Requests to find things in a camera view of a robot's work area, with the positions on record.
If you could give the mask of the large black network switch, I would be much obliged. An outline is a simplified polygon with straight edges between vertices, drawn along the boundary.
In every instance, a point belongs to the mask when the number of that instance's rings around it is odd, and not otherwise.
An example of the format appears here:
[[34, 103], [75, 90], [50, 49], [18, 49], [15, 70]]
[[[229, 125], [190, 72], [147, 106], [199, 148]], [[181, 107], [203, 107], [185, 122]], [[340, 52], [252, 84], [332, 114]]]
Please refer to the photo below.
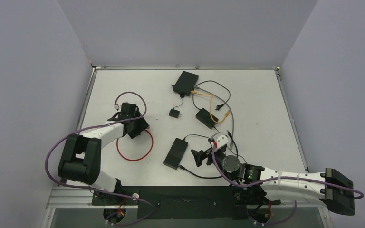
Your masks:
[[189, 96], [198, 79], [198, 75], [183, 71], [173, 85], [173, 91], [181, 96]]

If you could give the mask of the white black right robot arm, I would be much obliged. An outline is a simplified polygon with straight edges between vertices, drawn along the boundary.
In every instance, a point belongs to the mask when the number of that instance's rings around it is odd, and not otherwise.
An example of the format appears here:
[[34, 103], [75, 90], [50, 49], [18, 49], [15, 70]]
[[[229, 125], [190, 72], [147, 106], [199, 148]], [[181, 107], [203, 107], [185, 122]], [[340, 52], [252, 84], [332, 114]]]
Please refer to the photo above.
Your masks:
[[353, 182], [336, 169], [326, 168], [318, 173], [295, 173], [241, 163], [222, 149], [215, 152], [191, 151], [196, 166], [204, 161], [215, 165], [221, 177], [231, 186], [249, 192], [253, 202], [263, 200], [290, 200], [323, 204], [339, 215], [355, 215], [355, 190]]

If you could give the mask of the small black labelled switch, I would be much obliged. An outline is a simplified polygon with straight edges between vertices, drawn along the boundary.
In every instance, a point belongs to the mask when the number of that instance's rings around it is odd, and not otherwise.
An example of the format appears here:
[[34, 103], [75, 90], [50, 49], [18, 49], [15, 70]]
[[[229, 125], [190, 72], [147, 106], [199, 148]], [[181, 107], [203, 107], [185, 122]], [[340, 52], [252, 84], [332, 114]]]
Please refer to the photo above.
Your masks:
[[188, 143], [185, 140], [175, 138], [163, 164], [169, 168], [178, 169], [187, 147]]

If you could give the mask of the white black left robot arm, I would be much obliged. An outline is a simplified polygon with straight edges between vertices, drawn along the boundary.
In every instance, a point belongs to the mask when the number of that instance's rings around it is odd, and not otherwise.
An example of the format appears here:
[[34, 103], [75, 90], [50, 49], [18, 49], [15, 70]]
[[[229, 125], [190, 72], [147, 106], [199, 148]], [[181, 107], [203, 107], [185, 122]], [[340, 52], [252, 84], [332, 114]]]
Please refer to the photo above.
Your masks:
[[122, 103], [121, 110], [106, 121], [105, 127], [66, 138], [58, 165], [59, 177], [102, 190], [102, 197], [110, 204], [119, 203], [123, 197], [121, 181], [101, 170], [101, 151], [126, 135], [131, 139], [139, 136], [148, 127], [137, 105]]

